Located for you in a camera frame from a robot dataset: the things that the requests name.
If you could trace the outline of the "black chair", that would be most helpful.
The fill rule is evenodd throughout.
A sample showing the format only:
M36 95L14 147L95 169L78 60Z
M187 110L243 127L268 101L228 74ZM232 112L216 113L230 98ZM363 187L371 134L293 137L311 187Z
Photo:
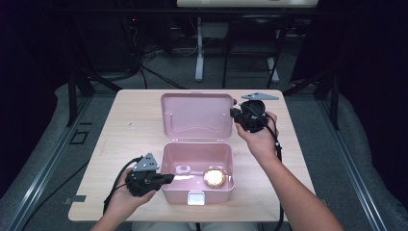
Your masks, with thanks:
M269 88L292 26L293 19L284 15L248 15L230 22L223 49L222 86L226 87L229 72L266 71Z

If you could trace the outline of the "aluminium floor rail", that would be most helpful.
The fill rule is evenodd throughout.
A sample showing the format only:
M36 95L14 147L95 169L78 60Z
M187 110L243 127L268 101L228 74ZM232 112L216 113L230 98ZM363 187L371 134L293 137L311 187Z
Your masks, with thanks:
M324 116L324 121L329 127L332 136L334 137L337 146L340 149L340 159L342 160L346 174L350 180L350 183L355 191L359 203L368 219L372 231L388 231L386 224L379 214L377 206L374 203L374 200L369 192L359 168L356 166L353 157L344 141L343 134L339 129L336 129L333 125L329 108L327 103L321 100L317 101L318 107L321 113Z
M11 210L10 220L5 223L6 231L21 231L36 209L38 200L63 156L68 139L74 134L75 126L91 100L90 97L81 99L77 115L68 124L64 122L64 116L69 116L68 106L62 103L57 105L37 147L4 197L2 208Z

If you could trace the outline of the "round orange snack packet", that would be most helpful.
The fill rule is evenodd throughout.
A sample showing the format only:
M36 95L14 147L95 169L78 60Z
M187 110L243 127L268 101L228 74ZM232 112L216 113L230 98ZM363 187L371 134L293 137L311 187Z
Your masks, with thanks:
M221 167L210 167L204 172L204 183L211 189L218 189L224 183L226 175Z

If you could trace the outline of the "grey tape strip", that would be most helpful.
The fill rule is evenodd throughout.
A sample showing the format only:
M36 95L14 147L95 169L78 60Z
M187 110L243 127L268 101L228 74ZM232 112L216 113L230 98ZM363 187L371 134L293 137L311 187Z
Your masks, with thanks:
M87 197L86 195L73 195L71 197L67 197L64 200L63 204L69 205L69 204L72 204L74 202L85 202L86 197Z

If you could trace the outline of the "white desk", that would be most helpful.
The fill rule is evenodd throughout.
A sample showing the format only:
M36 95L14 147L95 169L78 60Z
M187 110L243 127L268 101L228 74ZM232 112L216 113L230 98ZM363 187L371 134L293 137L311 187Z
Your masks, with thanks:
M319 0L176 0L177 7L185 9L313 9ZM204 53L201 16L197 17L197 59L195 81L203 80Z

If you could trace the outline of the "person's left hand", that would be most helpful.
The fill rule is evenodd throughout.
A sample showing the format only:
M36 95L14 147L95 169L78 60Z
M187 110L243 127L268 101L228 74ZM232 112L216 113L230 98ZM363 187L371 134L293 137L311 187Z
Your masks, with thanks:
M143 204L147 203L154 195L155 191L148 192L142 197L133 196L127 189L125 179L130 168L126 168L119 178L117 186L114 189L105 215L123 222Z

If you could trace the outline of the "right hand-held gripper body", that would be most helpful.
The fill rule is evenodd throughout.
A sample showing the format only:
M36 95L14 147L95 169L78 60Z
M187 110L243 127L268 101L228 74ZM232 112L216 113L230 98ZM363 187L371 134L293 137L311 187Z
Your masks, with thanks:
M268 124L265 100L278 100L278 96L254 92L242 96L244 102L240 105L241 114L234 117L234 121L239 123L245 131L256 133L261 131Z

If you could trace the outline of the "pink storage box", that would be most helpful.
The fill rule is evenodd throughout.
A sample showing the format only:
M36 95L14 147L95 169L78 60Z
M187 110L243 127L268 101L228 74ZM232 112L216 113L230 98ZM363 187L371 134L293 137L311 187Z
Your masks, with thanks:
M174 174L162 186L170 203L206 205L225 203L235 188L233 152L226 142L232 135L233 98L224 92L165 93L161 98L164 134L162 174ZM204 172L221 167L225 183L211 189Z

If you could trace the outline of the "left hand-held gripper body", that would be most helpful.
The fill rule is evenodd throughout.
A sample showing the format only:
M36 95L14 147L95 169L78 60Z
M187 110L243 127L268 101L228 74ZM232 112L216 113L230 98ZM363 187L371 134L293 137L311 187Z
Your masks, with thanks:
M140 157L128 173L125 183L133 196L143 196L161 187L161 175L157 172L159 165L152 153Z

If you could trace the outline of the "black metal stand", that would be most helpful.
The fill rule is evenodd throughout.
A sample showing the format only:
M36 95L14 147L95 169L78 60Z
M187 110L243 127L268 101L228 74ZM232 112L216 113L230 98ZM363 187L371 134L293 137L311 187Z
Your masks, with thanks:
M91 80L102 84L114 92L119 92L121 90L121 87L90 70L84 68L76 68L72 70L67 82L69 105L69 119L67 127L71 126L78 116L77 90L79 90L85 97L93 97L95 94L95 89L90 83Z
M311 78L301 81L294 87L285 90L283 94L290 96L296 92L305 89L307 86L317 83L313 96L317 100L324 100L330 94L329 120L336 130L339 129L338 111L340 99L340 78L335 70L324 70Z

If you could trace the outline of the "person's right hand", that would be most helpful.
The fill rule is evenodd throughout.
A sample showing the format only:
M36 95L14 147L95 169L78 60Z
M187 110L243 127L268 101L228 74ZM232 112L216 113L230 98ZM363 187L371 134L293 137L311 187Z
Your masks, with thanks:
M274 113L268 112L268 125L256 133L249 133L239 123L236 123L238 135L247 143L249 151L261 166L278 161L276 140L270 133L272 131L278 135L275 126L276 119L277 116Z

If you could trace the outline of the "dark equipment with red light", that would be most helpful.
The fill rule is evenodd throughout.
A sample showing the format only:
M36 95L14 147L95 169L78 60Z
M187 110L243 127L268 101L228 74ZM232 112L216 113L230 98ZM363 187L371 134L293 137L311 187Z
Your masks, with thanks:
M137 67L117 16L86 14L76 21L97 72L130 72Z

